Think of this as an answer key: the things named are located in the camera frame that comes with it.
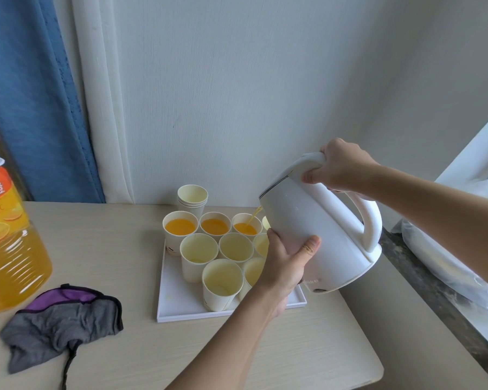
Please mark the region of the white sheer curtain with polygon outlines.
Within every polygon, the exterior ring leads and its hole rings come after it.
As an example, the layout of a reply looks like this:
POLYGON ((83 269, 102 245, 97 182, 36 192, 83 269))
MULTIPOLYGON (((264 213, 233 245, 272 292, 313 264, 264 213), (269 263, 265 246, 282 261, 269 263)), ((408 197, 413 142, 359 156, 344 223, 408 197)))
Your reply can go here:
POLYGON ((107 203, 134 204, 113 0, 53 0, 107 203))

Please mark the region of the group of white paper cups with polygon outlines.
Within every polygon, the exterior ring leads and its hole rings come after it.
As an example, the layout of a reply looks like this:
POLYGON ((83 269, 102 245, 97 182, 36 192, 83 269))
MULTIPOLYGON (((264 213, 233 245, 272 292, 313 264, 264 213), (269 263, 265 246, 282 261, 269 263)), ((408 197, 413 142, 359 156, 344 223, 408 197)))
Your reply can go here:
POLYGON ((196 217, 174 211, 165 233, 159 301, 160 323, 230 315, 255 284, 264 259, 253 257, 251 241, 226 233, 219 241, 199 233, 196 217))

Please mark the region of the white window frame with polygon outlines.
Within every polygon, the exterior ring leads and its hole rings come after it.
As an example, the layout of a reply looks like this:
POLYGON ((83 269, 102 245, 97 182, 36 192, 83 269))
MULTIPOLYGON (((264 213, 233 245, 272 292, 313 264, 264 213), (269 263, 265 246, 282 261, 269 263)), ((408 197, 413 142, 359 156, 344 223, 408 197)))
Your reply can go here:
POLYGON ((436 179, 449 186, 488 176, 488 123, 436 179))

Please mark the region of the white rectangular tray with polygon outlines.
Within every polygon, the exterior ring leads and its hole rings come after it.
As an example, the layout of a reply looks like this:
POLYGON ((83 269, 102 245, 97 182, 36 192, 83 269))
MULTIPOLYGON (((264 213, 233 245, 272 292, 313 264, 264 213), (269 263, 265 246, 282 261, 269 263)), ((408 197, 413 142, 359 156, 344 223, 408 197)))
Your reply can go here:
POLYGON ((264 259, 252 258, 244 270, 216 259, 219 246, 207 235, 187 236, 179 256, 163 249, 156 320, 159 323, 229 316, 255 285, 264 259))

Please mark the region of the person's right hand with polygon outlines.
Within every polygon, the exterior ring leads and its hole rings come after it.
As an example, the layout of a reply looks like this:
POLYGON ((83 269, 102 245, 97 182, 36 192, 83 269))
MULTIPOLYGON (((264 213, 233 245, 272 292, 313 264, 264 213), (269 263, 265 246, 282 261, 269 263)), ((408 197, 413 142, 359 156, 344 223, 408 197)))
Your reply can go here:
POLYGON ((334 138, 320 148, 325 157, 323 166, 329 173, 328 190, 364 195, 373 178, 383 169, 358 144, 334 138))

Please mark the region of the person's right forearm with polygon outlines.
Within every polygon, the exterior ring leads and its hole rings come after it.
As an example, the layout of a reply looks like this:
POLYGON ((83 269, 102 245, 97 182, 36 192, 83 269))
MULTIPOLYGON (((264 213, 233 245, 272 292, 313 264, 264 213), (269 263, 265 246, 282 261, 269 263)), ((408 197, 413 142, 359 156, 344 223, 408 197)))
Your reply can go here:
POLYGON ((488 283, 488 199, 379 164, 357 188, 401 214, 488 283))

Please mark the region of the blue curtain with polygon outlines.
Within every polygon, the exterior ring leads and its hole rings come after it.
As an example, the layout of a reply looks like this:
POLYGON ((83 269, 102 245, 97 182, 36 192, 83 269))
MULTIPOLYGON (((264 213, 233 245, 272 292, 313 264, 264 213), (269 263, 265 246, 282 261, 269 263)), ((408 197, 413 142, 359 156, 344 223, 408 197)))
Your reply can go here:
POLYGON ((106 203, 53 0, 0 0, 0 138, 34 201, 106 203))

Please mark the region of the person's left hand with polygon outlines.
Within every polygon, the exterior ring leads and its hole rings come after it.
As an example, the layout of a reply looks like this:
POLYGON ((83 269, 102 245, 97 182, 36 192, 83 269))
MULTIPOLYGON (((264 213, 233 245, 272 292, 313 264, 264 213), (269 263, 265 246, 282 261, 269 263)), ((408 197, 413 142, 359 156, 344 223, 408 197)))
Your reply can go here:
POLYGON ((267 237, 267 258, 252 290, 264 300, 273 319, 285 310, 289 294, 302 281, 305 266, 299 264, 299 250, 289 254, 275 231, 269 229, 267 237))

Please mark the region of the dark stone window sill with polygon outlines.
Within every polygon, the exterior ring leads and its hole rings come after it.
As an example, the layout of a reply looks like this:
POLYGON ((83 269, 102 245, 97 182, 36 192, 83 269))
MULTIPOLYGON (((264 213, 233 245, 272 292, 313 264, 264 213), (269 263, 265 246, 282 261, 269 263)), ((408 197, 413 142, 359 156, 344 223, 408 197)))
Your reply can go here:
POLYGON ((433 275, 400 233, 383 228, 379 242, 384 256, 488 374, 488 310, 433 275))

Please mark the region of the nested stack of empty cups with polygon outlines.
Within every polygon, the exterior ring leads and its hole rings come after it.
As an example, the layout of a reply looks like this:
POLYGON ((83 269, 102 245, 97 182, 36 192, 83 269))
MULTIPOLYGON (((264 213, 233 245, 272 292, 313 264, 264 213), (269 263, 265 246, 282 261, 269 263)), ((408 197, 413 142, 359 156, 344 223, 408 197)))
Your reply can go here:
POLYGON ((188 212, 200 219, 208 201, 208 191, 195 184, 183 185, 177 190, 177 210, 188 212))

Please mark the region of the person's left forearm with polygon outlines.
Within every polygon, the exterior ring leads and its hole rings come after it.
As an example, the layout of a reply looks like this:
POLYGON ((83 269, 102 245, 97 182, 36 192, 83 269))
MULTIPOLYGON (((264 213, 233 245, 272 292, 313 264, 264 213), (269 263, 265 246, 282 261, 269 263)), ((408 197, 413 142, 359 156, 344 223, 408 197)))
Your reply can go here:
POLYGON ((255 285, 200 353, 165 390, 237 390, 269 323, 291 291, 255 285))

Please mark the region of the clear plastic bag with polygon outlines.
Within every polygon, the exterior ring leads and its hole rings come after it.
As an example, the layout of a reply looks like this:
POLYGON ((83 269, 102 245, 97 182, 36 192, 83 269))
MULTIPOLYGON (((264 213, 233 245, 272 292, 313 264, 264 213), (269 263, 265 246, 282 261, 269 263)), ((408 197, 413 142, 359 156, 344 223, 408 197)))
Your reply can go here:
MULTIPOLYGON (((488 178, 450 183, 450 187, 488 198, 488 178)), ((440 281, 472 303, 488 311, 488 283, 408 220, 392 229, 400 233, 407 247, 440 281)))

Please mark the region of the large orange juice bottle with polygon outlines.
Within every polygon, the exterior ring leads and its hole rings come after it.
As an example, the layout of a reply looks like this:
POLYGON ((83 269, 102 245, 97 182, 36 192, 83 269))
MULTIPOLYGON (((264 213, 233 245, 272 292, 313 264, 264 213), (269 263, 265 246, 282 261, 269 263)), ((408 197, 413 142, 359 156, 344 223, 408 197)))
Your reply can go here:
POLYGON ((0 157, 0 312, 14 308, 49 279, 52 262, 0 157))

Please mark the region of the grey and purple cloth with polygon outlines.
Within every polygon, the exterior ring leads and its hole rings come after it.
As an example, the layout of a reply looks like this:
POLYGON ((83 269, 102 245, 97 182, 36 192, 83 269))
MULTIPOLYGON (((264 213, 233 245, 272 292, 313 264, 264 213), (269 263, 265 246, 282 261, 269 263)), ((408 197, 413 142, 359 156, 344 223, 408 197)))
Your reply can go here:
POLYGON ((116 297, 92 288, 66 283, 39 294, 0 331, 10 352, 7 373, 20 373, 67 352, 60 381, 60 390, 67 390, 78 348, 119 334, 124 328, 122 313, 116 297))

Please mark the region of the white electric kettle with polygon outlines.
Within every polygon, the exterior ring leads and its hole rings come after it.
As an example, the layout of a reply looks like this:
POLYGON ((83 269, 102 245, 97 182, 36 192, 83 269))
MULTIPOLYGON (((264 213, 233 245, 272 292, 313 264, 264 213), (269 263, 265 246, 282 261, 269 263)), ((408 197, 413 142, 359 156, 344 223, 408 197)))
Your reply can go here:
POLYGON ((301 179, 326 162, 321 152, 307 153, 287 167, 260 195, 270 227, 293 254, 313 235, 320 247, 304 269, 303 283, 315 294, 338 290, 367 273, 382 253, 383 220, 375 201, 346 195, 362 220, 323 184, 301 179))

